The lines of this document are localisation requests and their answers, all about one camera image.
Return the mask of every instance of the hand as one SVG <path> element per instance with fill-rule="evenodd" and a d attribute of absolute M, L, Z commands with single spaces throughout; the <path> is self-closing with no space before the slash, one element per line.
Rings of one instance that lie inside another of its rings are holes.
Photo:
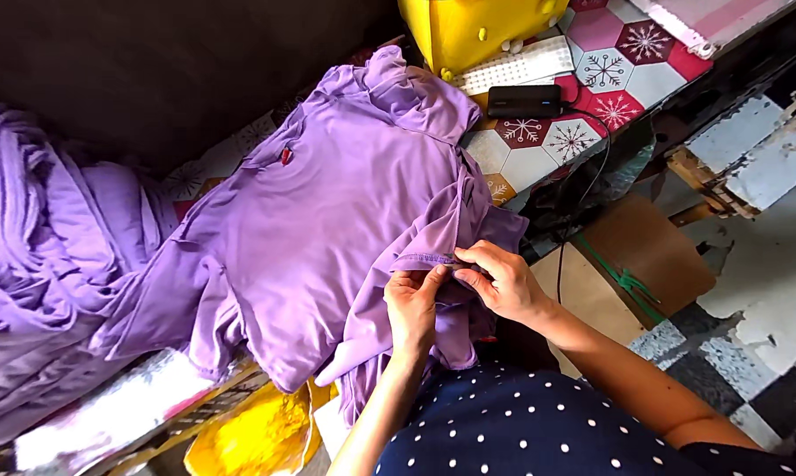
<path fill-rule="evenodd" d="M 383 289 L 392 326 L 392 355 L 423 357 L 434 345 L 436 308 L 434 297 L 446 281 L 445 265 L 430 272 L 395 271 Z"/>
<path fill-rule="evenodd" d="M 473 287 L 486 307 L 503 318 L 533 327 L 551 315 L 555 302 L 545 295 L 528 264 L 519 255 L 505 252 L 481 240 L 471 248 L 456 248 L 460 260 L 474 263 L 492 276 L 489 280 L 473 269 L 457 269 L 454 277 Z"/>

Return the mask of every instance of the hexagon pattern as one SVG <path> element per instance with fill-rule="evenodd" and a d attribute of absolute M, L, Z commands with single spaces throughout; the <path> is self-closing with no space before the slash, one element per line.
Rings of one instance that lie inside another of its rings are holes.
<path fill-rule="evenodd" d="M 554 83 L 562 88 L 563 101 L 602 119 L 610 132 L 712 65 L 690 54 L 628 0 L 571 0 L 559 27 L 576 70 L 558 75 Z M 515 191 L 544 177 L 565 176 L 561 171 L 567 164 L 606 136 L 599 121 L 579 113 L 551 120 L 500 119 L 495 132 L 510 149 L 498 180 Z"/>
<path fill-rule="evenodd" d="M 646 19 L 626 24 L 615 47 L 633 64 L 651 64 L 668 60 L 675 42 L 655 21 Z"/>
<path fill-rule="evenodd" d="M 612 132 L 712 66 L 629 0 L 570 0 L 557 26 L 567 36 L 576 70 L 558 75 L 554 83 L 562 88 L 564 101 L 576 99 L 573 108 L 601 118 Z M 546 31 L 537 40 L 552 34 Z M 222 168 L 238 164 L 301 100 L 291 98 L 210 149 L 207 157 L 176 169 L 166 180 L 172 198 L 191 204 L 208 178 L 221 177 L 217 172 Z M 482 97 L 477 102 L 485 108 Z M 566 166 L 605 135 L 597 120 L 571 113 L 557 119 L 486 120 L 461 145 L 480 165 L 499 205 L 544 177 L 565 176 Z"/>
<path fill-rule="evenodd" d="M 577 65 L 577 79 L 592 92 L 621 91 L 632 72 L 633 64 L 615 48 L 584 52 Z"/>
<path fill-rule="evenodd" d="M 601 138 L 584 119 L 567 119 L 554 122 L 542 147 L 559 164 L 579 156 Z"/>

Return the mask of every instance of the yellow bag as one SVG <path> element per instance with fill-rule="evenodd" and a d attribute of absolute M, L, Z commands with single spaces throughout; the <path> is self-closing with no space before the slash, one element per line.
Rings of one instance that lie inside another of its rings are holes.
<path fill-rule="evenodd" d="M 268 383 L 229 413 L 208 422 L 184 457 L 193 476 L 295 474 L 315 455 L 322 437 L 312 413 L 335 387 L 308 380 L 286 395 Z"/>
<path fill-rule="evenodd" d="M 568 0 L 398 0 L 431 71 L 449 81 L 501 51 L 556 25 Z"/>

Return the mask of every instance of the polka dot shirt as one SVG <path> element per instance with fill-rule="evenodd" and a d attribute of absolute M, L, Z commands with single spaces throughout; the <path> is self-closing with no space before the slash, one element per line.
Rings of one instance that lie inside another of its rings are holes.
<path fill-rule="evenodd" d="M 796 457 L 711 443 L 675 450 L 582 382 L 488 361 L 429 379 L 374 474 L 792 476 Z"/>

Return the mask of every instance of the purple fabric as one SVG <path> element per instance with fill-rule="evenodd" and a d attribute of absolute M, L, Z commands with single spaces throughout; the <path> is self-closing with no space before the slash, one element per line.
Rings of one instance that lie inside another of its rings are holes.
<path fill-rule="evenodd" d="M 244 344 L 283 391 L 313 374 L 319 385 L 338 379 L 354 421 L 391 349 L 391 272 L 453 263 L 455 245 L 479 238 L 517 250 L 526 220 L 492 205 L 457 145 L 479 115 L 456 88 L 406 67 L 397 47 L 365 68 L 329 70 L 192 208 L 93 345 L 112 358 L 183 349 L 218 375 Z M 493 315 L 456 280 L 438 302 L 431 355 L 473 365 L 472 339 Z"/>
<path fill-rule="evenodd" d="M 77 167 L 0 104 L 0 444 L 130 361 L 91 336 L 176 225 L 129 169 Z"/>

